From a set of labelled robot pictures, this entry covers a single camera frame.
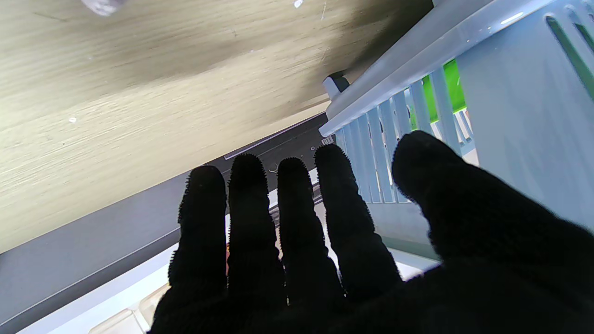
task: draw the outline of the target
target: gloved hand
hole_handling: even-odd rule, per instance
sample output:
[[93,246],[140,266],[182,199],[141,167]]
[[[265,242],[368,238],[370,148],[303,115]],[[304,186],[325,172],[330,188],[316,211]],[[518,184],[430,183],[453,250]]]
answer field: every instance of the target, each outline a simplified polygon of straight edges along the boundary
[[157,308],[161,333],[586,333],[594,328],[594,237],[420,131],[404,136],[392,173],[428,219],[442,264],[402,282],[337,146],[315,156],[327,257],[301,161],[279,166],[282,264],[266,178],[237,157],[229,184],[192,171],[180,206],[182,236]]
[[255,156],[238,156],[229,182],[229,280],[225,183],[216,168],[203,166],[188,178],[179,209],[181,239],[169,268],[171,288],[159,302],[150,333],[324,332],[402,284],[374,233],[347,157],[337,146],[324,146],[315,162],[342,284],[328,258],[305,165],[291,158],[279,166],[281,262],[262,164]]

